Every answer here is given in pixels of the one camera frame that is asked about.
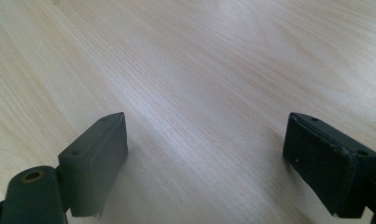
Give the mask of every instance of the tabletop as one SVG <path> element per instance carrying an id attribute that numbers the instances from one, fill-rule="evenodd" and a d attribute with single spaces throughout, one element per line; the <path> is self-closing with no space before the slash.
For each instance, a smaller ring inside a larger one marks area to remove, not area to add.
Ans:
<path id="1" fill-rule="evenodd" d="M 369 223 L 282 150 L 294 111 L 376 151 L 376 1 L 0 0 L 0 201 L 120 111 L 104 216 L 69 223 Z"/>

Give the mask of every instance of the wood grain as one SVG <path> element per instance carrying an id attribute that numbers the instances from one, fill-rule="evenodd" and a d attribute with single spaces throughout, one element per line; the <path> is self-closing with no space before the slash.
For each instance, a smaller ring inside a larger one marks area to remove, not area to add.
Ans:
<path id="1" fill-rule="evenodd" d="M 0 201 L 119 111 L 104 217 L 70 223 L 369 223 L 281 155 L 291 111 L 376 150 L 376 1 L 0 0 Z"/>

